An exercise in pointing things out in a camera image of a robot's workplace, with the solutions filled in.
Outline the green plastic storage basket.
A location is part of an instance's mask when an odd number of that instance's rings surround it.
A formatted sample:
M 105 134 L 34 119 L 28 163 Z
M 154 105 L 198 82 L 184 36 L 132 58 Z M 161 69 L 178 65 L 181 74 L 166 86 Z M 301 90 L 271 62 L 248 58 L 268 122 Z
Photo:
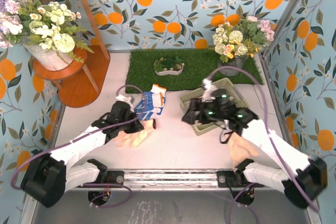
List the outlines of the green plastic storage basket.
M 217 127 L 228 135 L 241 133 L 254 118 L 248 103 L 227 78 L 215 82 L 204 79 L 201 88 L 180 96 L 179 102 L 185 112 L 182 121 L 189 124 L 197 136 Z

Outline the cream glove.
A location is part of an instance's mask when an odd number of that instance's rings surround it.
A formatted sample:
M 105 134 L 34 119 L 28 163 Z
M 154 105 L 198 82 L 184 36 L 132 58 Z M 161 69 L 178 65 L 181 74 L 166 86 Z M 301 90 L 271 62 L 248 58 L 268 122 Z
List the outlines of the cream glove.
M 151 119 L 147 121 L 141 121 L 144 129 L 136 133 L 126 133 L 125 131 L 120 131 L 113 140 L 116 142 L 117 147 L 122 147 L 125 145 L 130 145 L 131 148 L 137 148 L 152 131 L 156 129 L 156 120 Z
M 233 133 L 228 140 L 228 150 L 232 159 L 232 168 L 236 169 L 240 163 L 251 156 L 257 157 L 258 151 L 250 145 L 250 143 L 239 136 L 237 133 Z

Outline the blue white knit gloves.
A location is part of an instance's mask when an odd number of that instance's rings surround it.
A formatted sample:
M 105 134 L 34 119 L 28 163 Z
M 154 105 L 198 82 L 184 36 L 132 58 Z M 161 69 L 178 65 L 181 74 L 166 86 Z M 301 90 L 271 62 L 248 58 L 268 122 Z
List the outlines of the blue white knit gloves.
M 148 121 L 154 115 L 161 115 L 166 104 L 166 88 L 153 84 L 150 91 L 144 92 L 144 97 L 134 107 L 140 121 Z

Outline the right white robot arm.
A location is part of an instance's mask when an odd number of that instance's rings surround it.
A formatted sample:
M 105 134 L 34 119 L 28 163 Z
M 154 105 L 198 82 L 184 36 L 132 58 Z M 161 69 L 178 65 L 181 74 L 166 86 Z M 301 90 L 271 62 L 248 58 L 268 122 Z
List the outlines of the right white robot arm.
M 256 113 L 239 107 L 226 89 L 215 87 L 210 79 L 203 79 L 202 88 L 203 93 L 190 100 L 182 121 L 222 128 L 225 137 L 219 141 L 229 147 L 233 182 L 267 186 L 284 193 L 299 208 L 311 207 L 328 185 L 326 162 L 288 144 Z

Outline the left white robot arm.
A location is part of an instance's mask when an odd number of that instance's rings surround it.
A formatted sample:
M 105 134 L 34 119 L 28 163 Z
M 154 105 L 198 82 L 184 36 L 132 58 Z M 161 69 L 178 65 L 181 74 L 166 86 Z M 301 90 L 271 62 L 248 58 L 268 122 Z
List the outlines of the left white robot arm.
M 43 206 L 55 205 L 65 192 L 88 184 L 103 185 L 108 168 L 91 158 L 78 164 L 88 153 L 106 145 L 120 132 L 138 133 L 144 129 L 138 117 L 144 110 L 133 106 L 132 97 L 117 96 L 111 110 L 91 123 L 76 139 L 49 152 L 36 154 L 29 163 L 20 188 Z

